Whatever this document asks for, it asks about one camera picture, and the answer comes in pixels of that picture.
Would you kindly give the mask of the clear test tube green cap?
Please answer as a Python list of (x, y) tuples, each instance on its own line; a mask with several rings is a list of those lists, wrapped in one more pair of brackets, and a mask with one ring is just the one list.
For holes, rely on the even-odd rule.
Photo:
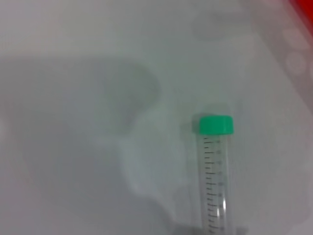
[(197, 152), (204, 235), (233, 235), (228, 184), (229, 137), (233, 133), (230, 116), (204, 116), (199, 120)]

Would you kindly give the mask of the red plastic test tube rack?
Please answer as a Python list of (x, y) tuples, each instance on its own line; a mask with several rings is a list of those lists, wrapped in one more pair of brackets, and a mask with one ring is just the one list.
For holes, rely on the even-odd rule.
[(288, 25), (282, 30), (287, 70), (313, 80), (313, 0), (282, 0)]

